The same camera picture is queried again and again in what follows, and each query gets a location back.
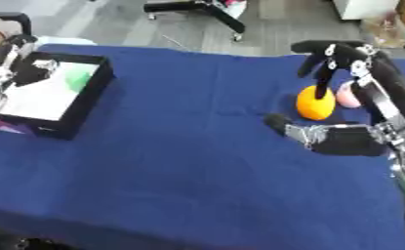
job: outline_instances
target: black tray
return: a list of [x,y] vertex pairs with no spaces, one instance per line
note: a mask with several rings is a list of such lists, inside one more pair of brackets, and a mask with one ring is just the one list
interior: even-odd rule
[[43,120],[7,114],[1,114],[0,120],[15,126],[24,126],[37,136],[71,140],[75,137],[91,109],[95,106],[102,91],[114,77],[109,59],[97,56],[34,52],[24,60],[24,63],[33,63],[36,60],[90,63],[96,64],[99,67],[92,75],[87,85],[73,101],[71,106],[65,110],[65,113],[60,120]]

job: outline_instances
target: gray floor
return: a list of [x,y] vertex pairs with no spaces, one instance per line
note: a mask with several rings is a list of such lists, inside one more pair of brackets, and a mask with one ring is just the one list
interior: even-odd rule
[[[103,45],[173,48],[243,56],[290,54],[289,45],[304,39],[360,39],[355,22],[341,22],[331,2],[322,0],[249,0],[241,17],[244,41],[197,13],[160,15],[149,21],[145,0],[0,0],[0,11],[23,11],[37,35],[83,37]],[[405,50],[392,50],[405,58]]]

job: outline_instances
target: orange fruit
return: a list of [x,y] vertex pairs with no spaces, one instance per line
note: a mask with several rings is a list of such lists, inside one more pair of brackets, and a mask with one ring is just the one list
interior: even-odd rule
[[325,96],[317,100],[315,98],[316,86],[308,86],[299,94],[296,101],[296,108],[299,114],[311,120],[324,120],[328,118],[336,107],[336,98],[331,89],[327,89]]

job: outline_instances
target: navy blue fabric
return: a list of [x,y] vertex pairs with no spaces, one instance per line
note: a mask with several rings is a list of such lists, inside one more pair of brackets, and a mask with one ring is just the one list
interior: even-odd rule
[[322,156],[263,125],[298,118],[303,57],[44,50],[107,56],[116,79],[72,142],[0,132],[0,227],[89,249],[405,250],[385,157]]

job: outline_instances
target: pink ball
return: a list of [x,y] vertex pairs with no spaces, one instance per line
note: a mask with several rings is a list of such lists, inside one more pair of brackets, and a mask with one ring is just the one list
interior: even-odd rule
[[350,85],[352,83],[353,81],[348,81],[342,84],[341,88],[336,94],[336,99],[337,102],[344,107],[357,108],[361,106],[361,103],[355,98],[354,94],[350,90]]

